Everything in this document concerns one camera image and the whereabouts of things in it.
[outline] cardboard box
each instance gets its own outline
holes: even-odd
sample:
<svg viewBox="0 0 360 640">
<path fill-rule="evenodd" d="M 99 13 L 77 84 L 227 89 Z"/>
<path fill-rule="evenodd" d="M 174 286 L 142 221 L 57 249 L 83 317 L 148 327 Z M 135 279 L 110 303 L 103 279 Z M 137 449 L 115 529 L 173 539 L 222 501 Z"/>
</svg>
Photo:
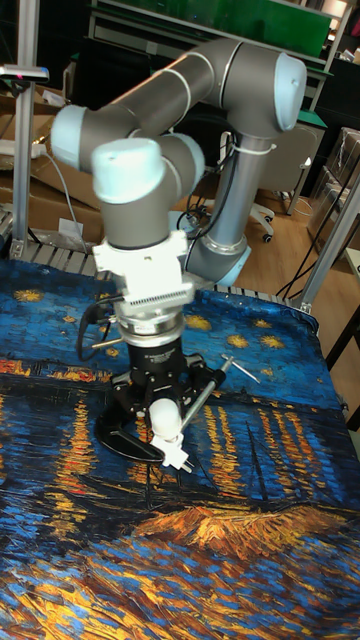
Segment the cardboard box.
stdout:
<svg viewBox="0 0 360 640">
<path fill-rule="evenodd" d="M 318 186 L 314 187 L 314 195 L 312 197 L 312 209 L 313 213 L 309 220 L 307 230 L 310 236 L 314 239 L 316 233 L 323 222 L 325 216 L 328 214 L 331 206 L 334 204 L 337 196 L 342 189 L 341 184 L 334 178 L 329 171 L 328 167 L 323 167 L 318 179 Z M 320 232 L 318 239 L 315 242 L 315 247 L 320 253 L 325 242 L 330 236 L 334 225 L 336 224 L 339 214 L 342 211 L 346 199 L 350 193 L 350 189 L 345 189 L 340 200 L 336 203 L 329 220 L 326 222 L 324 228 Z M 353 230 L 357 225 L 357 220 L 354 222 Z M 360 228 L 356 231 L 354 238 L 351 240 L 349 247 L 352 249 L 360 250 Z"/>
<path fill-rule="evenodd" d="M 34 93 L 34 115 L 56 115 L 59 111 L 58 106 L 54 106 L 45 101 L 42 97 L 46 87 L 36 87 Z M 56 94 L 59 94 L 58 89 L 50 89 L 48 91 L 53 91 Z M 0 113 L 8 113 L 10 115 L 15 115 L 16 113 L 16 98 L 11 94 L 10 91 L 0 92 Z"/>
<path fill-rule="evenodd" d="M 13 180 L 10 172 L 0 173 L 0 202 L 13 201 Z M 72 201 L 79 224 L 83 225 L 85 242 L 99 243 L 104 237 L 104 227 L 99 211 L 80 202 Z M 72 220 L 65 195 L 32 179 L 29 196 L 29 226 L 33 229 L 59 231 L 63 220 Z"/>
<path fill-rule="evenodd" d="M 0 115 L 0 133 L 3 132 L 1 136 L 3 140 L 15 140 L 15 122 L 16 117 L 11 114 L 3 114 Z M 40 141 L 41 132 L 49 122 L 48 115 L 38 115 L 33 118 L 33 131 L 32 131 L 32 141 Z M 14 168 L 14 157 L 13 156 L 5 156 L 0 154 L 0 171 L 9 171 Z"/>
<path fill-rule="evenodd" d="M 327 161 L 333 176 L 343 187 L 351 172 L 347 188 L 351 189 L 360 173 L 360 131 L 343 127 Z"/>
</svg>

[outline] wire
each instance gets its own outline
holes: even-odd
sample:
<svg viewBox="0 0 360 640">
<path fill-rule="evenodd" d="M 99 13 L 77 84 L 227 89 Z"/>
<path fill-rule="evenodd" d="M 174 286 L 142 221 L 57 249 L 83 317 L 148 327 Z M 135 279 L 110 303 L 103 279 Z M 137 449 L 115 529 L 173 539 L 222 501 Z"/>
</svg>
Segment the wire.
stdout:
<svg viewBox="0 0 360 640">
<path fill-rule="evenodd" d="M 310 202 L 308 202 L 307 200 L 305 200 L 305 198 L 299 198 L 298 200 L 300 200 L 300 202 L 305 202 L 305 204 L 307 204 L 307 206 L 311 209 L 311 213 L 305 213 L 305 211 L 301 211 L 300 209 L 295 209 L 294 211 L 297 211 L 297 213 L 301 213 L 302 216 L 311 216 L 312 215 L 312 206 L 310 204 Z"/>
<path fill-rule="evenodd" d="M 7 132 L 8 128 L 10 127 L 10 125 L 11 125 L 11 123 L 13 121 L 13 119 L 14 119 L 14 114 L 12 116 L 10 116 L 9 120 L 5 124 L 4 128 L 2 129 L 2 131 L 0 132 L 0 140 L 5 135 L 5 133 Z"/>
<path fill-rule="evenodd" d="M 315 245 L 316 245 L 316 241 L 317 241 L 317 239 L 319 238 L 319 236 L 320 236 L 320 234 L 321 234 L 322 230 L 324 229 L 324 227 L 325 227 L 325 225 L 327 224 L 328 220 L 330 220 L 330 217 L 331 217 L 331 215 L 332 215 L 332 212 L 334 211 L 334 209 L 335 209 L 335 207 L 336 207 L 337 203 L 339 202 L 339 200 L 340 200 L 340 198 L 342 197 L 342 195 L 343 195 L 343 193 L 344 193 L 345 189 L 347 188 L 347 185 L 349 184 L 349 182 L 350 182 L 350 180 L 351 180 L 351 178 L 352 178 L 352 176 L 353 176 L 353 173 L 355 172 L 356 167 L 357 167 L 357 165 L 359 164 L 359 162 L 360 162 L 360 156 L 358 156 L 358 158 L 357 158 L 357 160 L 356 160 L 356 162 L 355 162 L 355 164 L 354 164 L 354 166 L 353 166 L 352 170 L 350 171 L 350 173 L 349 173 L 349 175 L 348 175 L 348 177 L 347 177 L 347 179 L 346 179 L 346 181 L 345 181 L 345 184 L 344 184 L 344 185 L 343 185 L 343 187 L 340 189 L 340 191 L 339 191 L 339 193 L 338 193 L 337 197 L 335 198 L 335 200 L 334 200 L 334 202 L 332 203 L 331 207 L 329 208 L 329 210 L 328 210 L 328 212 L 327 212 L 326 216 L 324 217 L 324 219 L 323 219 L 322 223 L 320 224 L 320 226 L 319 226 L 319 228 L 318 228 L 318 230 L 317 230 L 317 232 L 316 232 L 316 234 L 315 234 L 315 236 L 314 236 L 314 238 L 313 238 L 313 240 L 312 240 L 312 243 L 311 243 L 311 245 L 310 245 L 310 247 L 309 247 L 308 251 L 306 252 L 305 258 L 303 259 L 303 261 L 302 261 L 301 265 L 299 266 L 299 268 L 298 268 L 298 270 L 297 270 L 297 272 L 296 272 L 295 276 L 293 277 L 293 279 L 292 279 L 292 280 L 290 280 L 290 282 L 288 282 L 288 283 L 287 283 L 287 284 L 285 284 L 281 289 L 279 289 L 279 291 L 275 294 L 276 296 L 279 296 L 279 295 L 280 295 L 280 293 L 282 293 L 282 292 L 286 289 L 286 291 L 285 291 L 285 293 L 284 293 L 284 295 L 283 295 L 283 299 L 284 299 L 284 298 L 286 298 L 286 296 L 289 294 L 290 289 L 292 288 L 292 286 L 294 285 L 294 283 L 295 283 L 297 280 L 299 280 L 300 278 L 302 278 L 306 273 L 308 273 L 308 271 L 309 271 L 310 269 L 312 269 L 312 268 L 315 266 L 315 264 L 316 264 L 317 260 L 314 262 L 314 264 L 312 265 L 312 267 L 310 267 L 309 269 L 307 269 L 304 273 L 301 273 L 301 269 L 302 269 L 302 268 L 303 268 L 303 266 L 305 265 L 306 260 L 308 259 L 308 257 L 310 256 L 310 253 L 312 252 L 313 248 L 315 247 Z"/>
<path fill-rule="evenodd" d="M 56 171 L 57 171 L 57 172 L 58 172 L 58 174 L 59 174 L 59 178 L 60 178 L 60 180 L 61 180 L 61 182 L 62 182 L 62 185 L 63 185 L 63 187 L 64 187 L 65 196 L 66 196 L 66 200 L 67 200 L 67 203 L 68 203 L 68 206 L 69 206 L 69 210 L 70 210 L 70 213 L 71 213 L 71 215 L 72 215 L 72 219 L 73 219 L 74 224 L 75 224 L 76 232 L 77 232 L 77 234 L 78 234 L 78 236 L 79 236 L 79 239 L 80 239 L 80 241 L 81 241 L 82 247 L 83 247 L 83 249 L 84 249 L 84 253 L 85 253 L 85 254 L 87 254 L 87 253 L 88 253 L 88 250 L 87 250 L 87 248 L 86 248 L 86 244 L 85 244 L 85 242 L 84 242 L 84 238 L 82 237 L 82 234 L 81 234 L 81 231 L 80 231 L 80 227 L 79 227 L 79 223 L 78 223 L 78 221 L 77 221 L 77 219 L 76 219 L 76 216 L 75 216 L 75 213 L 74 213 L 74 209 L 72 208 L 72 205 L 71 205 L 70 195 L 69 195 L 69 190 L 68 190 L 68 188 L 67 188 L 67 184 L 66 184 L 66 182 L 65 182 L 64 176 L 63 176 L 63 174 L 61 173 L 61 171 L 60 171 L 60 169 L 59 169 L 59 167 L 58 167 L 57 163 L 56 163 L 56 162 L 55 162 L 55 160 L 54 160 L 54 158 L 52 158 L 52 157 L 51 157 L 51 155 L 50 155 L 49 153 L 44 153 L 44 155 L 45 155 L 49 160 L 51 160 L 51 162 L 53 163 L 53 165 L 54 165 L 54 167 L 55 167 Z"/>
<path fill-rule="evenodd" d="M 110 313 L 110 309 L 101 310 L 100 307 L 104 305 L 108 305 L 109 303 L 121 302 L 122 300 L 124 300 L 124 296 L 122 295 L 108 296 L 108 297 L 102 298 L 101 300 L 97 300 L 96 302 L 93 302 L 93 304 L 91 304 L 89 307 L 87 307 L 87 309 L 85 309 L 82 315 L 82 318 L 80 320 L 80 327 L 79 327 L 78 337 L 76 340 L 76 352 L 81 362 L 87 362 L 88 360 L 91 360 L 91 358 L 93 358 L 94 355 L 96 355 L 96 351 L 94 350 L 91 350 L 91 353 L 88 356 L 84 355 L 83 343 L 84 343 L 84 336 L 88 326 L 90 324 L 96 324 L 96 325 L 106 324 L 107 325 L 104 335 L 101 339 L 101 342 L 105 342 L 107 335 L 109 333 L 111 323 L 109 322 L 106 316 L 106 313 L 107 312 Z"/>
<path fill-rule="evenodd" d="M 183 124 L 187 124 L 188 122 L 212 122 L 214 124 L 219 124 L 219 125 L 223 125 L 225 129 L 227 129 L 228 131 L 231 131 L 231 133 L 234 136 L 235 139 L 235 144 L 236 146 L 238 146 L 239 143 L 239 132 L 237 129 L 235 129 L 235 127 L 228 122 L 228 120 L 226 118 L 224 118 L 223 116 L 218 116 L 216 114 L 191 114 L 188 115 L 184 118 L 184 120 L 182 121 L 182 125 Z"/>
<path fill-rule="evenodd" d="M 337 256 L 336 256 L 336 258 L 335 258 L 334 262 L 333 262 L 333 263 L 332 263 L 332 265 L 331 265 L 331 267 L 333 267 L 333 266 L 334 266 L 334 264 L 335 264 L 338 260 L 340 260 L 340 258 L 341 258 L 341 256 L 342 256 L 342 254 L 344 253 L 344 251 L 345 251 L 346 247 L 350 244 L 350 242 L 351 242 L 351 241 L 352 241 L 352 239 L 354 238 L 354 236 L 355 236 L 355 234 L 356 234 L 356 232 L 358 231 L 358 229 L 359 229 L 359 228 L 360 228 L 360 218 L 359 218 L 359 220 L 357 221 L 357 223 L 356 223 L 356 225 L 355 225 L 354 229 L 350 232 L 350 234 L 349 234 L 348 238 L 345 240 L 345 242 L 344 242 L 343 246 L 341 247 L 341 249 L 340 249 L 339 253 L 337 254 Z M 304 271 L 304 273 L 302 273 L 302 274 L 301 274 L 301 277 L 302 277 L 302 276 L 305 276 L 305 275 L 308 273 L 308 271 L 311 271 L 311 269 L 313 269 L 313 268 L 314 268 L 314 266 L 316 265 L 316 263 L 317 263 L 317 260 L 315 260 L 315 262 L 311 265 L 311 267 L 309 267 L 308 269 L 306 269 L 306 271 Z M 300 293 L 302 293 L 302 292 L 303 292 L 303 289 L 300 289 L 300 291 L 297 291 L 296 293 L 293 293 L 291 296 L 289 296 L 289 300 L 293 300 L 294 298 L 296 298 L 297 296 L 299 296 L 299 295 L 300 295 Z"/>
<path fill-rule="evenodd" d="M 41 244 L 39 238 L 35 235 L 35 233 L 33 232 L 32 229 L 30 229 L 30 227 L 28 227 L 28 234 L 29 236 L 34 240 L 34 242 L 36 242 L 36 244 Z"/>
<path fill-rule="evenodd" d="M 8 43 L 6 42 L 5 36 L 4 36 L 3 32 L 2 32 L 2 29 L 0 29 L 0 36 L 1 36 L 1 39 L 2 39 L 2 41 L 4 43 L 4 45 L 5 45 L 5 49 L 7 51 L 7 54 L 9 56 L 11 62 L 14 63 L 14 57 L 13 57 L 11 51 L 10 51 Z"/>
</svg>

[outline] metal frame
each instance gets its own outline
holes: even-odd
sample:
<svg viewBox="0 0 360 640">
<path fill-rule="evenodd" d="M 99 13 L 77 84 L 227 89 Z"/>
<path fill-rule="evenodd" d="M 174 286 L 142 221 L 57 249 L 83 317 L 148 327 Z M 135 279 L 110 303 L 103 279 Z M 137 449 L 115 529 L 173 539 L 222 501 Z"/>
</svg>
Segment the metal frame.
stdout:
<svg viewBox="0 0 360 640">
<path fill-rule="evenodd" d="M 22 67 L 36 66 L 39 10 L 40 0 L 20 1 L 17 63 Z M 21 257 L 27 242 L 34 86 L 16 101 L 12 258 Z"/>
<path fill-rule="evenodd" d="M 330 52 L 329 52 L 329 55 L 328 55 L 327 60 L 326 60 L 326 64 L 325 64 L 325 67 L 324 67 L 324 71 L 326 71 L 326 72 L 330 71 L 330 67 L 332 65 L 332 61 L 335 58 L 335 53 L 337 51 L 338 44 L 339 44 L 339 42 L 340 42 L 340 40 L 341 40 L 341 38 L 342 38 L 342 36 L 344 34 L 345 27 L 346 27 L 347 22 L 348 22 L 348 20 L 350 18 L 352 10 L 353 10 L 353 6 L 347 4 L 347 7 L 346 7 L 345 12 L 344 12 L 344 15 L 341 18 L 341 22 L 340 22 L 339 28 L 338 28 L 338 30 L 336 32 L 335 40 L 331 45 Z M 313 97 L 312 102 L 311 102 L 310 111 L 315 111 L 315 107 L 316 107 L 316 105 L 318 103 L 318 100 L 320 98 L 320 94 L 322 92 L 322 89 L 323 89 L 323 86 L 324 86 L 325 82 L 326 82 L 326 78 L 319 81 L 319 84 L 318 84 L 318 86 L 316 88 L 314 97 Z"/>
<path fill-rule="evenodd" d="M 194 38 L 191 38 L 191 40 L 190 40 L 190 34 L 189 36 L 182 36 L 182 35 L 179 36 L 178 34 L 171 33 L 170 37 L 173 37 L 174 39 L 177 39 L 177 40 L 184 39 L 189 43 L 192 42 L 192 44 L 194 45 L 199 44 L 199 40 L 202 41 L 202 39 L 199 38 L 199 35 L 198 35 L 199 33 L 202 33 L 202 35 L 209 34 L 210 36 L 209 39 L 211 39 L 211 36 L 212 36 L 216 38 L 229 38 L 232 40 L 239 40 L 239 36 L 234 33 L 227 33 L 225 31 L 219 31 L 218 29 L 212 29 L 211 27 L 205 27 L 201 24 L 194 24 L 192 22 L 187 22 L 186 20 L 179 20 L 177 18 L 172 18 L 171 16 L 167 16 L 161 13 L 155 13 L 154 11 L 148 11 L 146 9 L 140 9 L 139 7 L 133 7 L 129 4 L 118 2 L 117 0 L 92 0 L 92 3 L 91 3 L 92 12 L 91 12 L 91 18 L 90 18 L 90 25 L 89 25 L 89 38 L 92 38 L 93 40 L 100 39 L 100 38 L 97 38 L 96 36 L 96 18 L 97 17 L 107 18 L 109 21 L 117 22 L 119 24 L 121 24 L 122 22 L 124 22 L 125 24 L 130 24 L 126 18 L 123 18 L 121 16 L 114 16 L 105 12 L 101 13 L 102 4 L 109 5 L 109 7 L 114 7 L 114 9 L 116 8 L 125 9 L 126 11 L 129 12 L 129 16 L 131 15 L 131 13 L 133 13 L 134 15 L 140 15 L 140 16 L 142 15 L 144 17 L 148 16 L 150 18 L 156 18 L 159 22 L 163 22 L 164 24 L 172 23 L 172 24 L 177 24 L 177 25 L 187 27 L 194 33 Z M 151 30 L 155 30 L 155 27 L 149 28 L 149 26 L 146 25 L 146 30 L 151 32 Z M 169 37 L 168 31 L 164 29 L 164 31 L 160 32 L 160 28 L 159 28 L 159 31 L 158 31 L 159 34 L 160 33 L 163 34 L 164 32 Z M 314 62 L 319 66 L 325 65 L 325 60 L 322 60 L 321 58 L 315 58 L 313 56 L 299 54 L 294 51 L 290 51 L 289 49 L 283 49 L 281 47 L 276 47 L 270 44 L 266 44 L 264 42 L 258 42 L 256 40 L 249 40 L 248 38 L 241 37 L 241 41 L 248 44 L 259 44 L 263 48 L 270 49 L 272 51 L 279 51 L 279 52 L 285 51 L 285 53 L 288 53 L 289 55 L 300 58 L 301 60 L 306 60 L 308 62 Z M 179 52 L 182 53 L 183 50 L 179 48 L 179 50 L 176 52 L 176 56 L 179 55 Z"/>
<path fill-rule="evenodd" d="M 360 211 L 360 175 L 349 193 L 342 212 L 324 245 L 302 294 L 295 299 L 294 306 L 306 313 L 311 312 L 312 303 L 325 280 L 326 274 L 341 250 L 356 216 Z"/>
</svg>

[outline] table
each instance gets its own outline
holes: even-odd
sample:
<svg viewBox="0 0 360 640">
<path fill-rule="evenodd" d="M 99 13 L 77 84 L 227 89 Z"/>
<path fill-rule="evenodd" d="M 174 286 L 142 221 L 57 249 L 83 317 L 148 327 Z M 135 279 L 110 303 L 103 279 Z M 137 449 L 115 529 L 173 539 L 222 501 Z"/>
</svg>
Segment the table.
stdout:
<svg viewBox="0 0 360 640">
<path fill-rule="evenodd" d="M 184 351 L 261 386 L 232 368 L 177 474 L 94 438 L 126 347 L 85 368 L 74 341 L 111 285 L 14 261 L 0 281 L 1 640 L 358 638 L 360 464 L 313 318 L 198 292 Z"/>
</svg>

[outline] black cable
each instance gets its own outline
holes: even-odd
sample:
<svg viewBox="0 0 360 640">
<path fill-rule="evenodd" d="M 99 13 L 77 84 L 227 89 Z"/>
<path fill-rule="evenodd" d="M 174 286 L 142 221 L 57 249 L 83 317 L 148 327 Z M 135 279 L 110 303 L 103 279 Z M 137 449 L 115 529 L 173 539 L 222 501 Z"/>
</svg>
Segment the black cable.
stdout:
<svg viewBox="0 0 360 640">
<path fill-rule="evenodd" d="M 309 247 L 309 249 L 308 249 L 308 251 L 307 251 L 307 253 L 306 253 L 306 255 L 305 255 L 305 258 L 303 259 L 303 261 L 302 261 L 302 263 L 301 263 L 300 267 L 298 268 L 298 270 L 297 270 L 297 272 L 296 272 L 295 276 L 293 277 L 293 279 L 292 279 L 292 280 L 290 280 L 290 282 L 288 282 L 288 283 L 287 283 L 287 284 L 285 284 L 281 289 L 279 289 L 279 291 L 275 294 L 276 296 L 280 295 L 280 293 L 282 293 L 282 292 L 286 289 L 286 291 L 285 291 L 285 293 L 284 293 L 284 295 L 283 295 L 283 299 L 284 299 L 284 298 L 286 298 L 286 296 L 289 294 L 289 291 L 290 291 L 290 289 L 292 288 L 292 286 L 294 285 L 294 283 L 295 283 L 297 280 L 299 280 L 300 278 L 302 278 L 302 277 L 303 277 L 303 275 L 305 275 L 305 273 L 308 273 L 309 269 L 308 269 L 307 271 L 305 271 L 304 273 L 301 273 L 301 269 L 303 268 L 303 266 L 304 266 L 304 264 L 305 264 L 306 260 L 308 259 L 308 257 L 309 257 L 309 255 L 310 255 L 311 251 L 312 251 L 312 250 L 313 250 L 313 248 L 315 247 L 315 244 L 316 244 L 317 239 L 319 238 L 319 236 L 320 236 L 320 234 L 321 234 L 321 232 L 322 232 L 323 228 L 325 227 L 326 223 L 327 223 L 327 222 L 328 222 L 328 220 L 330 219 L 330 217 L 331 217 L 331 215 L 332 215 L 332 212 L 334 211 L 334 209 L 335 209 L 335 207 L 336 207 L 337 203 L 339 202 L 339 200 L 340 200 L 341 196 L 343 195 L 343 193 L 344 193 L 345 189 L 347 188 L 347 185 L 349 184 L 349 182 L 350 182 L 350 180 L 351 180 L 351 178 L 352 178 L 352 175 L 353 175 L 353 173 L 354 173 L 354 171 L 355 171 L 355 169 L 356 169 L 356 167 L 357 167 L 357 165 L 358 165 L 359 161 L 360 161 L 360 156 L 357 158 L 357 160 L 356 160 L 356 162 L 355 162 L 355 164 L 354 164 L 354 166 L 353 166 L 352 170 L 351 170 L 351 171 L 350 171 L 350 173 L 349 173 L 349 176 L 348 176 L 348 178 L 347 178 L 347 180 L 346 180 L 346 182 L 345 182 L 344 186 L 341 188 L 341 190 L 340 190 L 339 194 L 338 194 L 338 195 L 337 195 L 337 197 L 335 198 L 335 200 L 334 200 L 333 204 L 331 205 L 331 207 L 330 207 L 330 209 L 328 210 L 328 212 L 327 212 L 326 216 L 324 217 L 324 219 L 323 219 L 322 223 L 320 224 L 320 226 L 319 226 L 319 228 L 318 228 L 318 230 L 317 230 L 317 232 L 316 232 L 316 234 L 315 234 L 315 236 L 314 236 L 314 238 L 313 238 L 313 241 L 312 241 L 312 243 L 311 243 L 311 245 L 310 245 L 310 247 Z"/>
<path fill-rule="evenodd" d="M 351 233 L 350 233 L 349 237 L 345 240 L 345 242 L 344 242 L 343 246 L 341 247 L 340 251 L 338 252 L 338 254 L 337 254 L 337 256 L 336 256 L 336 258 L 335 258 L 334 262 L 332 263 L 331 267 L 333 267 L 333 266 L 334 266 L 334 264 L 335 264 L 338 260 L 340 260 L 340 258 L 341 258 L 341 256 L 342 256 L 342 254 L 344 253 L 344 251 L 345 251 L 346 247 L 350 244 L 351 240 L 354 238 L 354 236 L 355 236 L 356 232 L 358 231 L 359 227 L 360 227 L 360 218 L 359 218 L 359 220 L 357 221 L 357 224 L 355 225 L 354 229 L 351 231 Z M 308 273 L 308 271 L 311 271 L 311 269 L 313 269 L 313 268 L 314 268 L 314 266 L 316 265 L 316 263 L 317 263 L 317 260 L 315 260 L 315 262 L 311 265 L 311 267 L 309 267 L 308 269 L 306 269 L 306 271 L 304 271 L 304 273 L 302 273 L 301 275 L 302 275 L 302 276 L 306 275 L 306 274 Z M 291 296 L 289 296 L 289 300 L 293 300 L 294 298 L 296 298 L 297 296 L 299 296 L 299 295 L 300 295 L 300 293 L 302 293 L 302 292 L 303 292 L 303 289 L 300 289 L 300 291 L 297 291 L 296 293 L 293 293 Z"/>
<path fill-rule="evenodd" d="M 30 227 L 28 227 L 28 234 L 29 234 L 30 238 L 32 238 L 34 240 L 34 242 L 36 242 L 36 244 L 41 244 L 39 238 L 35 235 L 33 230 L 30 229 Z"/>
<path fill-rule="evenodd" d="M 239 143 L 239 132 L 237 129 L 235 129 L 235 127 L 228 122 L 228 120 L 226 118 L 224 118 L 223 116 L 218 116 L 216 114 L 201 114 L 201 113 L 194 113 L 191 115 L 187 115 L 184 120 L 182 121 L 182 124 L 187 124 L 188 122 L 212 122 L 214 124 L 219 124 L 222 125 L 224 127 L 224 129 L 227 129 L 228 131 L 231 131 L 231 133 L 234 135 L 235 137 L 235 142 L 236 145 L 238 145 Z"/>
<path fill-rule="evenodd" d="M 14 119 L 14 114 L 10 116 L 9 120 L 7 121 L 7 123 L 5 124 L 4 128 L 0 131 L 0 140 L 2 139 L 2 137 L 5 135 L 5 133 L 7 132 L 8 128 L 10 127 L 13 119 Z"/>
<path fill-rule="evenodd" d="M 79 332 L 76 340 L 76 352 L 81 362 L 87 362 L 88 360 L 91 360 L 91 358 L 93 358 L 96 355 L 95 349 L 92 350 L 88 356 L 85 356 L 83 353 L 84 336 L 88 326 L 90 324 L 95 324 L 95 325 L 106 324 L 107 326 L 106 326 L 104 335 L 101 339 L 101 342 L 105 342 L 111 326 L 111 323 L 107 318 L 107 313 L 111 313 L 111 309 L 109 308 L 107 310 L 102 310 L 101 307 L 104 305 L 108 305 L 109 303 L 121 302 L 122 300 L 124 300 L 124 297 L 122 295 L 108 296 L 108 297 L 102 298 L 101 300 L 97 300 L 96 302 L 91 304 L 89 307 L 87 307 L 87 309 L 84 311 L 82 318 L 80 320 L 80 327 L 79 327 Z"/>
<path fill-rule="evenodd" d="M 2 41 L 4 43 L 4 45 L 5 45 L 5 49 L 6 49 L 7 53 L 8 53 L 10 61 L 12 62 L 12 64 L 14 64 L 14 57 L 13 57 L 11 51 L 10 51 L 8 43 L 6 42 L 5 36 L 4 36 L 3 32 L 2 32 L 2 29 L 0 29 L 0 36 L 1 36 L 1 39 L 2 39 Z"/>
</svg>

